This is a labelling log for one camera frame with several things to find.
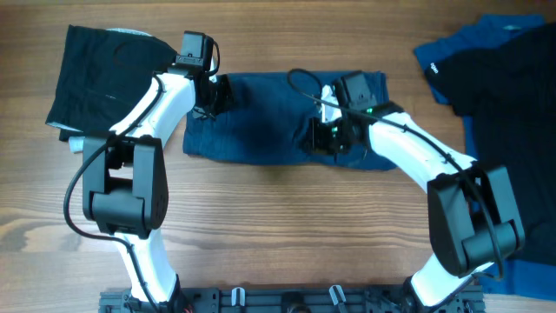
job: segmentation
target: blue garment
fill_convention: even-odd
[[[544,24],[540,15],[531,16],[483,16],[476,25],[463,27],[452,37],[422,45],[414,50],[423,70],[430,63],[438,63],[452,54],[474,48],[497,48],[503,43],[523,34],[531,28]],[[448,104],[448,100],[433,89],[438,103]],[[478,158],[473,140],[473,118],[463,117],[466,131],[467,154]],[[556,300],[556,267],[523,260],[506,260],[506,276],[503,281],[481,278],[480,283],[486,293],[516,294],[540,299]],[[489,272],[498,273],[497,266]]]
[[[348,72],[316,72],[329,84]],[[386,75],[366,73],[378,103],[388,101]],[[395,165],[365,147],[355,145],[347,155],[309,155],[301,149],[309,119],[319,116],[313,102],[294,91],[285,73],[228,74],[235,100],[233,108],[216,120],[194,119],[188,114],[183,152],[216,161],[253,165],[291,165],[308,162],[358,170],[391,170]],[[295,83],[313,94],[317,84],[307,76],[294,76]]]

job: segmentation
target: blue towel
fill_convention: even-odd
[[[451,37],[427,43],[414,50],[419,64],[425,70],[430,63],[437,63],[452,54],[467,49],[497,48],[503,43],[545,23],[543,16],[484,15],[476,25],[463,27]],[[438,103],[449,104],[437,90],[432,89]],[[473,140],[473,118],[463,117],[466,132],[466,150],[469,156],[479,154]],[[515,294],[539,299],[556,300],[556,267],[522,260],[505,261],[506,277],[501,282],[481,278],[486,293]],[[488,269],[498,273],[497,266]]]
[[[348,72],[316,72],[330,84]],[[378,103],[388,101],[386,75],[365,73]],[[253,165],[291,165],[308,162],[358,170],[391,170],[395,165],[355,145],[347,155],[309,155],[301,149],[309,119],[319,116],[313,102],[288,85],[285,73],[228,74],[234,107],[216,120],[194,119],[190,112],[183,152],[216,161]],[[319,94],[318,85],[303,75],[294,76],[302,89]]]

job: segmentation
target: floor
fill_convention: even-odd
[[[44,120],[68,24],[144,30],[177,49],[184,30],[203,31],[220,44],[222,72],[381,70],[390,97],[417,124],[463,150],[460,119],[434,102],[412,49],[482,13],[556,19],[549,1],[0,3],[0,312],[96,312],[100,291],[129,285],[115,247],[63,221],[82,157]],[[216,163],[182,153],[184,130],[185,121],[165,150],[162,227],[182,286],[401,283],[430,256],[426,196],[399,170]],[[72,214],[92,231],[80,194]],[[486,304],[493,313],[556,311],[556,303],[517,296],[487,296]]]

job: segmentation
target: blue fabric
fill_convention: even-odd
[[[475,48],[497,48],[503,43],[523,34],[531,28],[543,25],[541,15],[496,16],[484,15],[476,25],[464,26],[459,32],[434,43],[424,44],[414,50],[419,64],[425,70],[430,63],[438,63],[454,53]],[[432,88],[438,103],[449,104],[448,100]],[[463,117],[466,151],[469,156],[479,158],[473,140],[473,118]],[[556,267],[522,260],[505,261],[506,277],[501,282],[481,278],[486,293],[515,294],[539,299],[556,300]],[[496,265],[488,269],[498,273]]]
[[[348,72],[316,72],[323,84]],[[370,90],[378,103],[388,101],[386,75],[366,73]],[[285,73],[228,74],[234,107],[216,120],[194,119],[190,112],[183,139],[183,152],[216,161],[253,165],[291,165],[308,162],[358,170],[391,170],[395,165],[375,153],[365,153],[362,145],[347,155],[309,155],[301,142],[309,118],[319,116],[313,102],[292,90]],[[295,83],[313,94],[317,84],[307,76],[294,76]]]

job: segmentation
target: brown floor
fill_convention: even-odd
[[[434,102],[412,48],[481,13],[556,18],[554,2],[538,1],[3,2],[26,4],[0,6],[0,312],[96,312],[100,291],[129,285],[111,244],[63,222],[81,156],[44,120],[68,24],[144,30],[177,49],[184,30],[203,31],[220,44],[222,72],[381,70],[394,101],[463,150],[461,121]],[[427,199],[402,172],[215,163],[182,154],[184,129],[165,150],[163,226],[182,286],[401,283],[431,254]],[[93,230],[80,194],[73,217]],[[556,311],[516,296],[486,301],[489,312]]]

